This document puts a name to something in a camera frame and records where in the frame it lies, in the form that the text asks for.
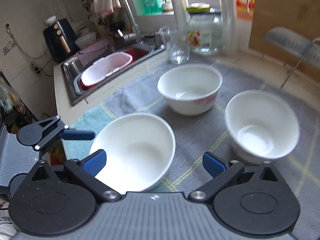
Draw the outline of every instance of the glass jar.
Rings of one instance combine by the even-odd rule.
[[[194,53],[208,55],[222,52],[220,10],[190,14],[188,40]]]

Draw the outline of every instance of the pink towel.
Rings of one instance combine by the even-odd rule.
[[[100,14],[102,18],[113,14],[114,9],[121,8],[119,0],[93,0],[92,11]]]
[[[100,41],[97,41],[95,44],[92,44],[89,47],[79,51],[76,54],[76,56],[78,56],[78,59],[80,60],[81,64],[85,66],[89,62],[94,60],[96,57],[104,53],[109,45],[112,45],[111,39],[104,38]]]

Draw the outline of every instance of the glass cup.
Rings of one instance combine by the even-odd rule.
[[[159,34],[171,63],[181,64],[190,57],[188,29],[177,29],[170,26],[160,28]]]

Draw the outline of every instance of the potted plant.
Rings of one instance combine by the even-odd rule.
[[[161,0],[162,1],[162,12],[172,12],[172,3],[170,0]]]

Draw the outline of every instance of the gray table mat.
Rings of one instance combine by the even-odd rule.
[[[303,101],[279,91],[240,70],[215,63],[210,58],[192,57],[187,63],[213,65],[223,76],[214,107],[204,114],[186,117],[174,113],[157,90],[160,76],[175,67],[165,63],[114,92],[99,106],[87,111],[71,128],[94,130],[98,134],[108,123],[125,114],[147,112],[166,120],[176,138],[176,152],[167,174],[153,191],[184,191],[189,194],[211,177],[202,166],[202,154],[211,151],[228,161],[238,159],[230,149],[231,138],[224,123],[224,110],[237,93],[260,89],[282,97],[297,114],[301,135],[295,150],[274,165],[301,205],[293,235],[300,240],[320,236],[320,149],[319,115]],[[89,154],[91,142],[63,141],[67,159],[82,159]]]

